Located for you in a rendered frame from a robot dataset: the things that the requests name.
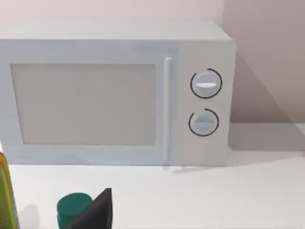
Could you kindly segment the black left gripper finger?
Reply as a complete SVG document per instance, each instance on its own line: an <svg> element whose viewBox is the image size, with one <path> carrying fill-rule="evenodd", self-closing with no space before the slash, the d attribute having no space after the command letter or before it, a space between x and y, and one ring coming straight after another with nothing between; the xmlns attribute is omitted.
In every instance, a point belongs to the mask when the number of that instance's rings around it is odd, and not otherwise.
<svg viewBox="0 0 305 229"><path fill-rule="evenodd" d="M112 229L112 189L106 188L66 229Z"/></svg>

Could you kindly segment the teal bottle cap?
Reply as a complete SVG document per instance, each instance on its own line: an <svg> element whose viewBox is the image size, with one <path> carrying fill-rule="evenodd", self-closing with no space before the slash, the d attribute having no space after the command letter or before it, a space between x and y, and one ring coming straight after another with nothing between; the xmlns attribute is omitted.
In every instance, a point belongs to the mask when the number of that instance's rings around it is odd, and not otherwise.
<svg viewBox="0 0 305 229"><path fill-rule="evenodd" d="M92 198L86 193L70 193L57 202L57 222L59 229L64 229L90 203Z"/></svg>

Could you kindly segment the yellow green bottle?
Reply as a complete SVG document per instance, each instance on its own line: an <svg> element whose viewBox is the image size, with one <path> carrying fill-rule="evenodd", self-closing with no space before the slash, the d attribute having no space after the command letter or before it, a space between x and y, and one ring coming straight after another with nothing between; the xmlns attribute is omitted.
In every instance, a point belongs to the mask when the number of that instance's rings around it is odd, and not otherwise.
<svg viewBox="0 0 305 229"><path fill-rule="evenodd" d="M8 161L0 152L0 229L20 229Z"/></svg>

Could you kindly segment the microwave oven door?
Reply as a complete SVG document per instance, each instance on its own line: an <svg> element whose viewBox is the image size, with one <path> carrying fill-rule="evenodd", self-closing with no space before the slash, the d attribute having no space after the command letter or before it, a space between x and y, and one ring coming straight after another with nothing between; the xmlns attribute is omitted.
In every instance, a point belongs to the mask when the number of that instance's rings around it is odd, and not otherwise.
<svg viewBox="0 0 305 229"><path fill-rule="evenodd" d="M164 164L166 57L172 58L172 80L175 55L170 52L79 44L0 46L0 142L8 161Z"/></svg>

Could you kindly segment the small microwave knob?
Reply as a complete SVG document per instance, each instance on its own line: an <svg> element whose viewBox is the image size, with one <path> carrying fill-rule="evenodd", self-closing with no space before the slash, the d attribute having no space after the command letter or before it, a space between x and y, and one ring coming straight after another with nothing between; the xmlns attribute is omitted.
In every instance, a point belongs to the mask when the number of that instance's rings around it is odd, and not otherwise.
<svg viewBox="0 0 305 229"><path fill-rule="evenodd" d="M207 137L218 129L219 117L213 110L205 109L201 114L192 113L188 126L196 136Z"/></svg>

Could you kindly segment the large microwave knob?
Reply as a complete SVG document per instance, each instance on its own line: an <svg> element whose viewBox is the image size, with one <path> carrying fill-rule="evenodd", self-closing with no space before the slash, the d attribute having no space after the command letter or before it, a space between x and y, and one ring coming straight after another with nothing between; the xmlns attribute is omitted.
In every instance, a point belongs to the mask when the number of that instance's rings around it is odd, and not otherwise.
<svg viewBox="0 0 305 229"><path fill-rule="evenodd" d="M221 75L214 69L206 69L195 73L190 80L190 88L194 95L202 99L215 97L223 85Z"/></svg>

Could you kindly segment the pale microwave oven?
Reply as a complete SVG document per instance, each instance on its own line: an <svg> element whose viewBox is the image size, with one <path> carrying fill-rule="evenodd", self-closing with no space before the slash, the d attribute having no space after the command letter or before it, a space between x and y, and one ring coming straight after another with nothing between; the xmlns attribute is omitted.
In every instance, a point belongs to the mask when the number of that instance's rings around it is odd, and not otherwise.
<svg viewBox="0 0 305 229"><path fill-rule="evenodd" d="M0 32L4 44L79 44L131 46L138 51L175 55L170 98L169 166L222 166L229 153L228 134L234 82L236 44L214 22L203 19L46 19ZM216 70L220 92L202 99L193 94L195 73ZM210 136L193 134L192 113L213 110L219 127Z"/></svg>

